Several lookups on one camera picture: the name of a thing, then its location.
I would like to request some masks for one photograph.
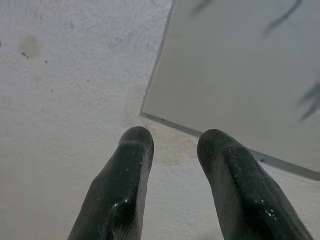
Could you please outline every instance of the water stain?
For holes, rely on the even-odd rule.
[[[190,156],[196,158],[197,137],[139,115],[145,92],[145,85],[136,85],[130,89],[127,97],[128,104],[121,116],[123,126],[125,128],[143,126],[151,132],[156,146],[154,161],[167,166],[177,166]]]
[[[39,43],[36,37],[27,36],[20,42],[20,52],[27,59],[32,59],[39,54]]]

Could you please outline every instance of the textured plaster surface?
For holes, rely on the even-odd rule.
[[[139,116],[170,0],[0,0],[0,233],[66,239],[129,127],[155,154],[143,240],[220,240],[197,138]],[[320,185],[262,164],[320,238]]]

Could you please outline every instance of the white wall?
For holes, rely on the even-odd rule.
[[[91,181],[135,125],[155,141],[142,238],[222,238],[197,139],[139,116],[170,7],[0,0],[2,240],[66,239]],[[318,239],[319,182],[263,167]]]

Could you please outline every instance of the gloved finger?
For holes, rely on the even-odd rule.
[[[224,240],[311,240],[279,185],[226,133],[202,134],[197,155],[211,186]]]
[[[93,180],[68,240],[140,240],[154,142],[143,127],[121,137]]]

